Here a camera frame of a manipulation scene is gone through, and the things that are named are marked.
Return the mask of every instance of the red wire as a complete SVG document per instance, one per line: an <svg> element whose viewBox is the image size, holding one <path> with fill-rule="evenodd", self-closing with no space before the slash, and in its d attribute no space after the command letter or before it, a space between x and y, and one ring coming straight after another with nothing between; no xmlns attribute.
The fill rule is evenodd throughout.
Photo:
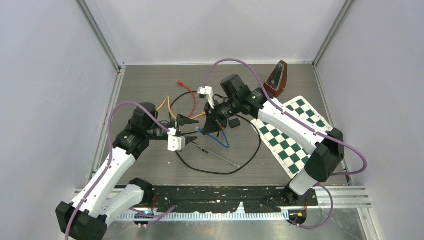
<svg viewBox="0 0 424 240"><path fill-rule="evenodd" d="M195 96L194 92L188 86L186 86L184 83L182 83L181 81L177 81L176 83L180 86L183 86L187 90L189 90L190 93L191 93L191 96L193 96L193 100L194 100L193 110L190 112L190 115L188 115L188 118L191 118L192 115L195 113L195 110L196 110L196 96Z"/></svg>

